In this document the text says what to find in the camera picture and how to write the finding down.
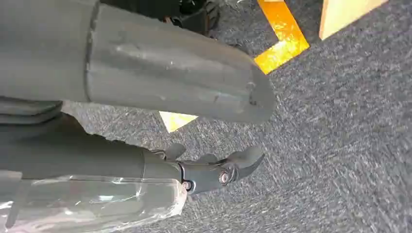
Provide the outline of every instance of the gray tube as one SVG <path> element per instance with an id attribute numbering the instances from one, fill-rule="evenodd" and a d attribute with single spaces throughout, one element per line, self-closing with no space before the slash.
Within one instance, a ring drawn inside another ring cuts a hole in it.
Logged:
<path id="1" fill-rule="evenodd" d="M 2 0 L 0 38 L 0 96 L 247 122 L 273 111 L 246 54 L 98 0 Z"/>
<path id="2" fill-rule="evenodd" d="M 89 135 L 75 118 L 62 115 L 31 126 L 0 125 L 0 170 L 42 180 L 65 175 L 161 178 L 181 181 L 177 164 L 160 160 L 145 148 Z"/>
<path id="3" fill-rule="evenodd" d="M 106 5 L 88 67 L 94 102 L 251 122 L 273 111 L 268 78 L 243 52 Z"/>
<path id="4" fill-rule="evenodd" d="M 87 101 L 87 38 L 98 2 L 0 1 L 0 96 Z"/>

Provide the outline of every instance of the clear plastic bag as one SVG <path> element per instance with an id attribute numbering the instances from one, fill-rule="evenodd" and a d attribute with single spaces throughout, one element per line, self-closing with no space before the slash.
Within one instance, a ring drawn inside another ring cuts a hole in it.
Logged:
<path id="1" fill-rule="evenodd" d="M 0 224 L 8 233 L 124 230 L 180 214 L 187 196 L 173 179 L 71 175 L 38 181 L 0 179 L 2 184 L 15 193 L 0 192 Z"/>

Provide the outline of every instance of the screw head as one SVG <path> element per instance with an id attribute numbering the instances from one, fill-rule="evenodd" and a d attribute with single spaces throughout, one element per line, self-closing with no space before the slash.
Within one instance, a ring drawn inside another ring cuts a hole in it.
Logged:
<path id="1" fill-rule="evenodd" d="M 219 182 L 221 185 L 225 186 L 229 182 L 229 174 L 226 171 L 222 171 L 219 176 Z"/>
<path id="2" fill-rule="evenodd" d="M 192 183 L 189 181 L 183 181 L 182 186 L 186 191 L 190 191 L 192 189 Z"/>

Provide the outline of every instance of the yellow tape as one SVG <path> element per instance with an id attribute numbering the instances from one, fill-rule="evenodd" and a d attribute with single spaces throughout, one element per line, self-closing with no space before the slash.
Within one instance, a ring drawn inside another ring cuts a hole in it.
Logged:
<path id="1" fill-rule="evenodd" d="M 279 42 L 255 58 L 263 73 L 268 74 L 309 48 L 285 2 L 257 0 Z"/>
<path id="2" fill-rule="evenodd" d="M 169 133 L 176 131 L 180 127 L 188 124 L 197 118 L 197 116 L 186 115 L 181 113 L 159 112 Z"/>

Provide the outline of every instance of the gray rubber cover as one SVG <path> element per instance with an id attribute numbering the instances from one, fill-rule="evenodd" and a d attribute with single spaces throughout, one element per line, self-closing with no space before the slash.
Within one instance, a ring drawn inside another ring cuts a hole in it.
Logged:
<path id="1" fill-rule="evenodd" d="M 0 96 L 88 101 L 87 40 L 98 2 L 0 1 Z"/>
<path id="2" fill-rule="evenodd" d="M 92 38 L 93 102 L 248 122 L 273 112 L 268 78 L 240 50 L 103 4 Z"/>

